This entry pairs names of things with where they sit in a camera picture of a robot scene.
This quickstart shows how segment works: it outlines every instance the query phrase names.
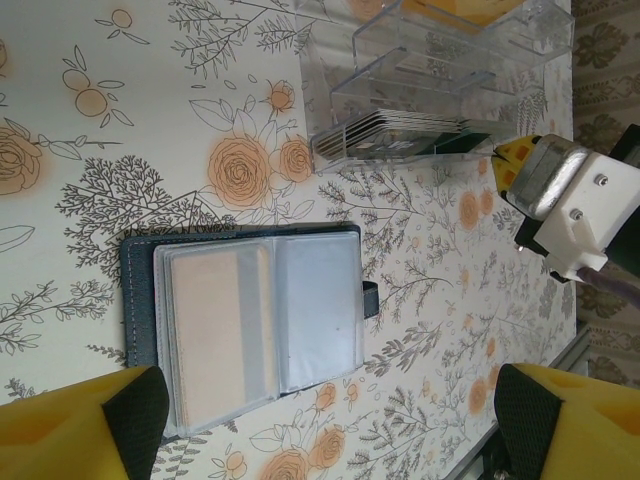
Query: wallpaper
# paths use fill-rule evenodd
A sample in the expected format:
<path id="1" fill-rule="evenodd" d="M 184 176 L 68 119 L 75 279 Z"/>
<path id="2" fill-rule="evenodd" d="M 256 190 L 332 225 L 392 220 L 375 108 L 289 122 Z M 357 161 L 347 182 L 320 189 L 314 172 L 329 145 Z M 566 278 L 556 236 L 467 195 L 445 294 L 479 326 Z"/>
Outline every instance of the wallpaper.
<path id="1" fill-rule="evenodd" d="M 574 132 L 586 147 L 608 155 L 640 112 L 640 5 L 631 0 L 576 0 L 574 46 Z M 637 284 L 614 264 L 604 270 Z M 615 295 L 578 286 L 578 315 L 589 323 L 589 375 L 640 387 L 640 330 L 637 311 Z"/>
<path id="2" fill-rule="evenodd" d="M 488 159 L 312 174 L 300 62 L 332 8 L 381 2 L 310 1 L 3 2 L 2 401 L 122 368 L 119 242 L 186 228 L 356 222 L 382 311 L 361 370 L 163 446 L 157 479 L 443 478 L 500 365 L 570 341 L 574 288 L 514 248 Z M 519 131 L 570 137 L 569 58 L 543 73 Z"/>

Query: wallet strap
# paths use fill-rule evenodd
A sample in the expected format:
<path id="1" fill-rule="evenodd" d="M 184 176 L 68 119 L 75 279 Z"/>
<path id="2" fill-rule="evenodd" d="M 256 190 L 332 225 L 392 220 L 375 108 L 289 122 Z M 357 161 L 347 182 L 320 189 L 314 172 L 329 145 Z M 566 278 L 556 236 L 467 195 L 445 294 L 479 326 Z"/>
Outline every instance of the wallet strap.
<path id="1" fill-rule="evenodd" d="M 364 295 L 364 318 L 375 317 L 380 313 L 378 284 L 365 280 L 362 282 L 362 293 Z"/>

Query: card wallet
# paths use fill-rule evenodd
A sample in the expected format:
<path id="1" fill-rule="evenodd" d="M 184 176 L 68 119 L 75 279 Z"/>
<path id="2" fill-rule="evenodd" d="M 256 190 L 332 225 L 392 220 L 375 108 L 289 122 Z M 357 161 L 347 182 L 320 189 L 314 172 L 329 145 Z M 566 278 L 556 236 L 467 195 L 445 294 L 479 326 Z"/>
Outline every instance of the card wallet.
<path id="1" fill-rule="evenodd" d="M 123 242 L 127 364 L 165 371 L 166 435 L 189 436 L 212 418 L 221 423 L 361 365 L 363 323 L 353 322 L 379 305 L 377 285 L 355 287 L 359 233 L 285 228 Z M 327 357 L 327 348 L 343 354 Z M 220 358 L 227 368 L 214 367 Z M 209 391 L 221 384 L 224 396 Z"/>

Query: beige card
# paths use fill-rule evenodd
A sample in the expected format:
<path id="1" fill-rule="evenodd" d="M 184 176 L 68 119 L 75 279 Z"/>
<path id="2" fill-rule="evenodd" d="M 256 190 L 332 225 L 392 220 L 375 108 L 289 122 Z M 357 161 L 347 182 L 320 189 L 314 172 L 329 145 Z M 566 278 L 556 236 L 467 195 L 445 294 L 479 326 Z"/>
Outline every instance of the beige card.
<path id="1" fill-rule="evenodd" d="M 243 339 L 243 322 L 246 326 L 247 319 L 253 322 L 250 326 L 254 333 L 255 322 L 262 323 L 251 341 L 262 344 L 265 390 L 277 389 L 268 252 L 265 248 L 252 250 L 258 252 L 251 255 L 251 261 L 258 263 L 260 302 L 250 299 L 253 301 L 241 304 L 237 251 L 218 249 L 178 256 L 172 261 L 180 375 L 176 387 L 180 389 L 182 421 L 188 428 L 209 424 L 257 400 L 247 398 L 247 392 L 251 397 L 252 389 L 255 393 L 255 382 L 249 384 L 251 379 L 246 378 L 248 344 L 246 332 Z M 258 370 L 256 376 L 260 378 L 260 374 Z"/>

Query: acrylic card holder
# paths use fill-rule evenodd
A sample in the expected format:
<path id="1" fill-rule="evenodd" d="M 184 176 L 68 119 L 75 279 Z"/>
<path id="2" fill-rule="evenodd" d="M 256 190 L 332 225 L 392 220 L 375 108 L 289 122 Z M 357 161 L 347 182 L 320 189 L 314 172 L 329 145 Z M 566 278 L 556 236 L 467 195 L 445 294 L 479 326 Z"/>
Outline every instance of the acrylic card holder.
<path id="1" fill-rule="evenodd" d="M 315 3 L 308 1 L 299 7 L 299 27 Z M 309 36 L 301 55 L 302 77 L 308 87 L 305 105 L 314 107 L 306 116 L 308 131 L 314 135 L 310 144 L 317 172 L 483 156 L 490 146 L 516 134 L 518 102 L 532 87 L 529 82 L 523 89 L 514 81 L 515 76 L 527 72 L 537 79 L 540 74 L 532 74 L 532 69 L 569 51 L 573 41 L 573 18 L 551 0 L 399 0 L 351 30 L 350 72 L 345 61 L 349 47 L 344 39 L 351 25 L 336 27 L 339 22 L 334 22 L 334 17 L 331 12 L 330 24 L 318 22 L 319 33 Z M 330 28 L 337 29 L 336 33 L 331 34 Z M 322 99 L 321 108 L 316 108 L 320 102 L 313 103 L 318 98 Z M 486 141 L 469 141 L 471 151 L 453 154 L 448 152 L 451 148 L 439 152 L 420 149 L 428 144 L 433 131 L 416 133 L 420 130 L 415 124 L 392 132 L 375 131 L 385 135 L 386 140 L 380 141 L 387 143 L 378 145 L 382 149 L 375 150 L 377 154 L 367 156 L 369 150 L 354 151 L 353 130 L 349 129 L 377 109 L 491 120 L 503 125 L 474 132 L 476 140 L 486 135 Z M 327 151 L 319 148 L 327 138 L 342 140 Z M 364 143 L 377 145 L 380 138 Z M 411 148 L 406 152 L 388 148 L 404 147 L 407 142 Z M 464 142 L 459 142 L 457 147 L 462 145 Z"/>

